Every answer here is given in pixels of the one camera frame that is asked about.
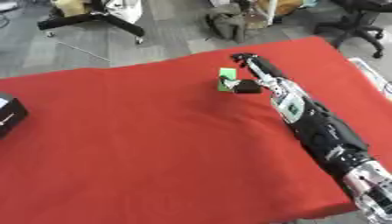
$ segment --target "green block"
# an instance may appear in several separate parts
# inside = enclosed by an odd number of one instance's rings
[[[235,80],[237,77],[237,71],[235,70],[235,68],[228,68],[228,67],[221,67],[220,68],[220,72],[219,72],[219,76],[225,76],[228,77],[230,80]],[[221,81],[218,81],[218,90],[219,91],[224,91],[224,92],[230,92],[231,90],[227,87],[225,87]]]

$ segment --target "chair wheel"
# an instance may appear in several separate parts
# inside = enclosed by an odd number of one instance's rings
[[[383,39],[384,38],[384,33],[382,31],[377,32],[377,34],[375,34],[375,38],[376,39]]]
[[[52,32],[52,31],[46,31],[46,32],[45,32],[45,35],[46,35],[48,38],[52,38],[52,37],[54,37],[54,32]]]
[[[143,42],[144,42],[144,39],[143,39],[143,38],[139,38],[139,37],[136,37],[136,38],[135,38],[135,43],[136,43],[137,45],[141,45]]]
[[[382,58],[382,56],[384,56],[384,54],[382,52],[375,52],[373,54],[373,58],[375,58],[375,59],[380,59],[380,58]]]

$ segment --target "chair leg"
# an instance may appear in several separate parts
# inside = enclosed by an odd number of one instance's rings
[[[331,45],[338,49],[340,45],[345,41],[346,39],[349,39],[352,37],[352,33],[350,31],[346,31],[342,35],[338,36],[332,43]]]
[[[361,30],[355,31],[354,35],[362,39],[365,39],[367,42],[369,42],[371,45],[374,46],[376,52],[373,55],[373,57],[377,59],[382,57],[382,51],[384,50],[384,46],[382,46],[382,44],[376,38],[372,37],[366,31],[361,31]]]
[[[343,25],[341,22],[326,22],[326,23],[319,23],[316,24],[314,28],[314,34],[319,34],[323,32],[323,28],[334,28],[338,30],[345,30],[347,27]]]
[[[365,26],[362,26],[361,29],[366,32],[383,32],[384,31],[384,29],[382,29],[381,27],[374,26],[374,25],[365,25]]]

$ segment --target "robot forearm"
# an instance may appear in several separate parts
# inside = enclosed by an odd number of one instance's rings
[[[260,92],[255,87],[270,90],[272,106],[317,164],[372,223],[392,223],[392,175],[368,154],[361,138],[266,59],[252,53],[232,57],[257,80],[249,85],[250,80],[223,78],[222,84],[238,93]]]

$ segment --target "white label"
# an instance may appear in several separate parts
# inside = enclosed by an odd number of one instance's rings
[[[6,101],[5,99],[3,99],[3,98],[0,98],[0,108],[2,108],[5,104],[7,104],[8,103],[8,101]]]

